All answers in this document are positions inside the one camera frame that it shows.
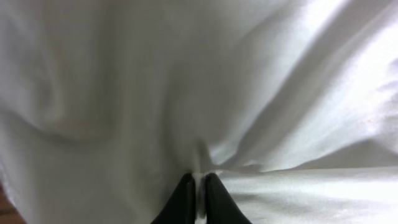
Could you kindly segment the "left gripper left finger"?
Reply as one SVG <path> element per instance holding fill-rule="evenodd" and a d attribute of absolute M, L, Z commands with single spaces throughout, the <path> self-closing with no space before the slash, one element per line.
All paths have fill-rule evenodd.
<path fill-rule="evenodd" d="M 196 220 L 196 184 L 184 174 L 169 200 L 151 224 L 194 224 Z"/>

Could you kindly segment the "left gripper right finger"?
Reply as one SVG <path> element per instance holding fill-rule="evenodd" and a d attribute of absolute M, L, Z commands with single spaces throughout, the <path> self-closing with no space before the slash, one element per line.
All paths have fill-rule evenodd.
<path fill-rule="evenodd" d="M 251 224 L 214 173 L 205 176 L 205 208 L 207 224 Z"/>

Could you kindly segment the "white t-shirt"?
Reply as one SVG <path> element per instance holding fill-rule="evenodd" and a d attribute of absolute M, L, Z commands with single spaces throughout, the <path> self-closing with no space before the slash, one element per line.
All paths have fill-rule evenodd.
<path fill-rule="evenodd" d="M 397 2 L 1 1 L 27 223 L 150 223 L 210 172 L 253 223 L 396 223 Z"/>

